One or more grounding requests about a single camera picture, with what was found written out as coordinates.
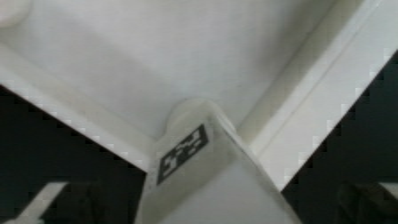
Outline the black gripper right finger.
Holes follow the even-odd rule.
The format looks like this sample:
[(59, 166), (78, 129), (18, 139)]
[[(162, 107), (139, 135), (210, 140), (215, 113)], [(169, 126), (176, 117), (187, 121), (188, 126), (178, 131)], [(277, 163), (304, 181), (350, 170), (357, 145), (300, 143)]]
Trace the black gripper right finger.
[(334, 224), (398, 224), (398, 183), (345, 183)]

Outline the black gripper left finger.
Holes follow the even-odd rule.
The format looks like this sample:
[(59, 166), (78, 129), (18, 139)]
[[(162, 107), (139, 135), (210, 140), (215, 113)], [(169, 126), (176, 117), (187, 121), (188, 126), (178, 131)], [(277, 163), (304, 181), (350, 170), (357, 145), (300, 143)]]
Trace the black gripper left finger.
[(11, 224), (133, 224), (130, 195), (94, 182), (50, 182)]

